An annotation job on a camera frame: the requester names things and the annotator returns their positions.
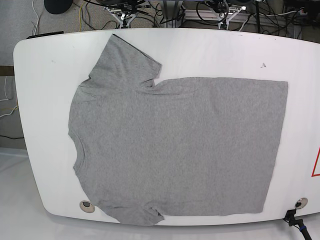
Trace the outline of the grey t-shirt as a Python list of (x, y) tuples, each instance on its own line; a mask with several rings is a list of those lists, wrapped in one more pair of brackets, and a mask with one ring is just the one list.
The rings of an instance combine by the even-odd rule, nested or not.
[(68, 134), (89, 201), (122, 224), (263, 211), (286, 81), (185, 77), (117, 35), (76, 89)]

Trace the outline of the black flat bar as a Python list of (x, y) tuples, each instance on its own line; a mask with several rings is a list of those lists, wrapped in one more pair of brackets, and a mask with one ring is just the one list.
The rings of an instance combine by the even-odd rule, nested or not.
[(48, 32), (48, 33), (42, 33), (42, 34), (36, 34), (36, 35), (30, 35), (26, 39), (34, 39), (34, 38), (41, 38), (41, 37), (48, 37), (48, 36), (55, 36), (64, 34), (64, 31), (55, 31), (55, 32)]

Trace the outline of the black round base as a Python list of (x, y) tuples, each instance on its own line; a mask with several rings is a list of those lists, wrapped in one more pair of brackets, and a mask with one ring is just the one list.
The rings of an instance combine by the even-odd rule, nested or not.
[(73, 0), (44, 0), (46, 11), (52, 15), (65, 13), (73, 4)]

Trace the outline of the aluminium frame rail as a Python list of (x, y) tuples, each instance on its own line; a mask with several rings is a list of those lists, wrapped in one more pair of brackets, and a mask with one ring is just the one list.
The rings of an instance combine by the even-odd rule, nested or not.
[[(280, 25), (284, 26), (288, 24), (290, 21), (297, 23), (302, 17), (306, 14), (302, 9), (300, 10), (292, 10), (285, 13), (279, 14), (266, 14), (260, 13), (259, 20), (261, 25), (265, 26), (272, 26), (272, 25)], [(184, 19), (185, 20), (194, 20), (194, 21), (201, 21), (204, 24), (219, 22), (223, 18), (219, 16), (218, 13), (214, 13), (213, 10), (185, 10), (184, 12)], [(244, 10), (242, 11), (235, 11), (228, 14), (225, 22), (229, 24), (231, 22), (234, 23), (248, 23), (248, 24), (255, 24), (257, 20), (257, 16), (255, 13), (245, 13)]]

